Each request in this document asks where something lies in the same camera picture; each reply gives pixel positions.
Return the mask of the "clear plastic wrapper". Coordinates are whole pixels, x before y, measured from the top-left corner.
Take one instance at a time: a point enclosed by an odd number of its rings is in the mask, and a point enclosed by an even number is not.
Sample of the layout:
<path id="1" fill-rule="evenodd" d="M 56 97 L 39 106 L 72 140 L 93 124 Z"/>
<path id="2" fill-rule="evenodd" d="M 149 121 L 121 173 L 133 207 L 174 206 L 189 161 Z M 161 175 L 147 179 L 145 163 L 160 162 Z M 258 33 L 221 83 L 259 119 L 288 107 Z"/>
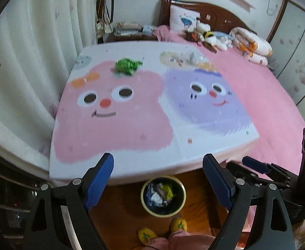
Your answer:
<path id="1" fill-rule="evenodd" d="M 196 51 L 183 52 L 181 53 L 180 58 L 193 65 L 201 64 L 206 61 L 205 57 Z"/>

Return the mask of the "green paper ball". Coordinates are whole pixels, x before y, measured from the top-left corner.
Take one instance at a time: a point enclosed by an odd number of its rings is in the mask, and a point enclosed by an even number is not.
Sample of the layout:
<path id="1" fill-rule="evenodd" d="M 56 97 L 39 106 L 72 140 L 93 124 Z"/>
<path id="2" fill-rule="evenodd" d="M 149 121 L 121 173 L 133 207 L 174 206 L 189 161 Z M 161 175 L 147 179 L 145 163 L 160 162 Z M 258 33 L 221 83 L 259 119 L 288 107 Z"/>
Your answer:
<path id="1" fill-rule="evenodd" d="M 139 60 L 132 60 L 129 58 L 122 58 L 115 63 L 115 69 L 118 73 L 132 76 L 143 63 Z"/>

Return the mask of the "yellow rim trash bin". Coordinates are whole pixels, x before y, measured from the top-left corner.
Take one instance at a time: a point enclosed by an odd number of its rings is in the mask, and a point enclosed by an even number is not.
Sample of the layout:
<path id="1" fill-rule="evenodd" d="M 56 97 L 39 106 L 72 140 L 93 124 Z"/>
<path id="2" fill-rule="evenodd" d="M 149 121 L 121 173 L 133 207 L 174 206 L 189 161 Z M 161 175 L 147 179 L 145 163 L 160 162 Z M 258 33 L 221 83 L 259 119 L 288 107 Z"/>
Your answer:
<path id="1" fill-rule="evenodd" d="M 176 177 L 163 175 L 147 181 L 141 189 L 141 203 L 154 217 L 175 216 L 184 207 L 186 190 Z"/>

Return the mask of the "metal rack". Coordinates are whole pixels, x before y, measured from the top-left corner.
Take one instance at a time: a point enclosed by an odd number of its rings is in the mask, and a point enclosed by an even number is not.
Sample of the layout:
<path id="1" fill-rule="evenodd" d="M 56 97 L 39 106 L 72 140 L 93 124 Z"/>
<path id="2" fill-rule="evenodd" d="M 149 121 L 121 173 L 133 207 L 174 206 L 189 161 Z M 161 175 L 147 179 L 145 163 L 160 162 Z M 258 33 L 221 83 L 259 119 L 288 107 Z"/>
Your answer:
<path id="1" fill-rule="evenodd" d="M 43 183 L 0 156 L 0 230 L 5 238 L 23 238 L 28 214 Z"/>

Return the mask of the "pink trouser legs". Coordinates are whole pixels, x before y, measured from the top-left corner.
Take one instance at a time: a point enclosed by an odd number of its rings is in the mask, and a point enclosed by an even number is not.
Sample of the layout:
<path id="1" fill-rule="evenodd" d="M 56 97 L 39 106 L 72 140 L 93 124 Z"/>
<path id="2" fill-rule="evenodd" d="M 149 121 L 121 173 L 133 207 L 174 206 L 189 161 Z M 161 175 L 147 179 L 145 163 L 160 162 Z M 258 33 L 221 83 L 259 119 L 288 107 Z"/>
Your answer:
<path id="1" fill-rule="evenodd" d="M 190 234 L 183 230 L 173 232 L 168 238 L 157 237 L 150 239 L 144 249 L 184 249 L 196 250 L 208 249 L 213 243 L 215 237 L 203 234 Z"/>

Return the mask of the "left yellow slipper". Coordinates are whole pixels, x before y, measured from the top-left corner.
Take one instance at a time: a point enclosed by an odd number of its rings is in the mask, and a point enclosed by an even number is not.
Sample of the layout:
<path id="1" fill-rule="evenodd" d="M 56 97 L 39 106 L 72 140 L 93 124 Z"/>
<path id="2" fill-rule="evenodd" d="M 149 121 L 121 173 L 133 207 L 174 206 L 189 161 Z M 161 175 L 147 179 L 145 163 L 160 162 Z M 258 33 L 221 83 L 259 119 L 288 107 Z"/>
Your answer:
<path id="1" fill-rule="evenodd" d="M 144 244 L 147 245 L 150 241 L 157 238 L 156 233 L 146 227 L 138 230 L 138 238 Z"/>

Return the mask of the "folded floral quilt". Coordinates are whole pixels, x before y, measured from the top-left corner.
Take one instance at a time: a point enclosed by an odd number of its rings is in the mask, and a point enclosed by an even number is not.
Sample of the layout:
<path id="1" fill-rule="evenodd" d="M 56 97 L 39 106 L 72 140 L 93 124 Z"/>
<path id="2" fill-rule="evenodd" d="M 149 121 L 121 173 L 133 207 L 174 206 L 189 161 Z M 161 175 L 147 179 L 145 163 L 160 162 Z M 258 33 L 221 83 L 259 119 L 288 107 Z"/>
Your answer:
<path id="1" fill-rule="evenodd" d="M 248 61 L 266 67 L 268 57 L 273 53 L 269 42 L 259 37 L 257 34 L 242 27 L 235 27 L 230 32 L 232 44 Z"/>

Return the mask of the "cartoon printed mat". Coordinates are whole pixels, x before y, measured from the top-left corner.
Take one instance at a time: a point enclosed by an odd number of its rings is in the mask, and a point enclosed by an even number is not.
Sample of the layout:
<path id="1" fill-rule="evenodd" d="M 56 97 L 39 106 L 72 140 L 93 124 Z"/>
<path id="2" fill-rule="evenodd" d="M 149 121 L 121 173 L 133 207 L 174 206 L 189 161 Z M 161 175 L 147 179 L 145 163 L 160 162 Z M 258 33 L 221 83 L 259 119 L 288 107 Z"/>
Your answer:
<path id="1" fill-rule="evenodd" d="M 118 73 L 122 58 L 143 63 L 134 75 Z M 182 140 L 214 133 L 177 115 L 165 91 L 168 67 L 156 41 L 130 41 L 83 48 L 58 107 L 50 149 L 50 179 L 82 177 L 106 152 L 115 167 L 113 185 L 148 180 L 154 170 L 191 158 Z"/>

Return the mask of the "stuffed plush toys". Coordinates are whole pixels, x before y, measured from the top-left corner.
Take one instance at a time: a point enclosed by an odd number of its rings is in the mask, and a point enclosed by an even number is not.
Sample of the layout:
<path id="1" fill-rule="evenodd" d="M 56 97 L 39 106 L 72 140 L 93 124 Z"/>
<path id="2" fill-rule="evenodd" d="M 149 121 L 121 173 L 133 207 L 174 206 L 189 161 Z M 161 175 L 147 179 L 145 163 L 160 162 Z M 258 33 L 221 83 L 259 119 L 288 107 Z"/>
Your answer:
<path id="1" fill-rule="evenodd" d="M 201 23 L 199 17 L 195 24 L 187 25 L 185 28 L 187 41 L 196 42 L 214 53 L 226 51 L 232 47 L 233 36 L 224 32 L 212 31 L 210 25 Z"/>

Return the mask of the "wooden headboard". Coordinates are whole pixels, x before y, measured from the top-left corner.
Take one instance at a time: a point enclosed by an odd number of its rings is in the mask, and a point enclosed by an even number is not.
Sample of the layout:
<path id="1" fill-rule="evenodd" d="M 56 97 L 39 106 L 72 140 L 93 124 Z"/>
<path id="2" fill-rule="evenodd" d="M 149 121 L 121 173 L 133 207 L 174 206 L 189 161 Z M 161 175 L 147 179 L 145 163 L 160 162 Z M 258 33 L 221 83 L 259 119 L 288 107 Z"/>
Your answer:
<path id="1" fill-rule="evenodd" d="M 257 34 L 254 30 L 251 30 L 246 26 L 239 17 L 227 9 L 210 3 L 194 1 L 161 0 L 158 26 L 169 26 L 171 5 L 199 12 L 201 15 L 201 22 L 209 24 L 212 30 L 229 33 L 235 27 L 242 27 Z"/>

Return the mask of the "white embroidered pillow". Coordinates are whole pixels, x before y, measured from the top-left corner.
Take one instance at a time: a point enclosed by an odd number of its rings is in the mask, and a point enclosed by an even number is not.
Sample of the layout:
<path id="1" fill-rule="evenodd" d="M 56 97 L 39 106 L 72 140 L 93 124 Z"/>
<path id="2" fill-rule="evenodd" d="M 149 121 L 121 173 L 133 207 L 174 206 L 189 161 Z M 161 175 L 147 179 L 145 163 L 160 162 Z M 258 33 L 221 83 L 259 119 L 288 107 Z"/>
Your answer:
<path id="1" fill-rule="evenodd" d="M 196 27 L 197 18 L 200 18 L 200 13 L 193 10 L 188 10 L 175 5 L 170 6 L 169 27 L 172 32 L 186 32 L 188 28 Z"/>

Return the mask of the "stack of books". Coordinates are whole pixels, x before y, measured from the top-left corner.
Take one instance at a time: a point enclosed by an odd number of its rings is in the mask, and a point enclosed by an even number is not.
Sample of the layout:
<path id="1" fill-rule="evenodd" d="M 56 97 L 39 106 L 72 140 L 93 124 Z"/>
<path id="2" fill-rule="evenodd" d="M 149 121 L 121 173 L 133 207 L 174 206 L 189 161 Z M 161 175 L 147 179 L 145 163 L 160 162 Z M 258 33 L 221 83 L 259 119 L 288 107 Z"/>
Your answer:
<path id="1" fill-rule="evenodd" d="M 152 36 L 153 31 L 157 29 L 153 25 L 140 25 L 128 21 L 119 21 L 114 28 L 114 35 L 118 37 L 128 36 Z"/>

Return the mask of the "wooden nightstand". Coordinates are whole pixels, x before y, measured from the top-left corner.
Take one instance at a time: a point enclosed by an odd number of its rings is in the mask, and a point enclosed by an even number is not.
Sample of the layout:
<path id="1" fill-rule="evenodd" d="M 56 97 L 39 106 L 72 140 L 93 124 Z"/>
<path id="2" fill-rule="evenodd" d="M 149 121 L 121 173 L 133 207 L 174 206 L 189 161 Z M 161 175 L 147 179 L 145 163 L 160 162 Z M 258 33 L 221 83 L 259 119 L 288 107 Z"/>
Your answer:
<path id="1" fill-rule="evenodd" d="M 132 34 L 129 36 L 116 36 L 112 34 L 106 34 L 101 38 L 97 39 L 97 44 L 104 44 L 109 42 L 121 42 L 121 41 L 158 41 L 157 37 L 147 36 L 143 34 Z"/>

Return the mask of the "white curtain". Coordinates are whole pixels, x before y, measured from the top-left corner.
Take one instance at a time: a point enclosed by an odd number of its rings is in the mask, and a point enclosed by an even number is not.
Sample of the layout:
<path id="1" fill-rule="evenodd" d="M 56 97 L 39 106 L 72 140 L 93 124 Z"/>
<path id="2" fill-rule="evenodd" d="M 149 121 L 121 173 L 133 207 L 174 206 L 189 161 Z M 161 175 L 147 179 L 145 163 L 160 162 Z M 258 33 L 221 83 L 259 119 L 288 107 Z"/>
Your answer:
<path id="1" fill-rule="evenodd" d="M 96 0 L 10 0 L 0 14 L 0 156 L 46 178 L 69 74 L 95 44 Z"/>

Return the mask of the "hanging bags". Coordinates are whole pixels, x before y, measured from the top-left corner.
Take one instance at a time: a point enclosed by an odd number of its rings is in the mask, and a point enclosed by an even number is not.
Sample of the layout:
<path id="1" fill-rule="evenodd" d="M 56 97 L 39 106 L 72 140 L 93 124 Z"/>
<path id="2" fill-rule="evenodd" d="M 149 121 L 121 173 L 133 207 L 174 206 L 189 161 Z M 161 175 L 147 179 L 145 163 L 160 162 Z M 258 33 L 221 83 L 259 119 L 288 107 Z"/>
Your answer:
<path id="1" fill-rule="evenodd" d="M 114 6 L 115 0 L 97 0 L 95 30 L 98 39 L 113 31 Z"/>

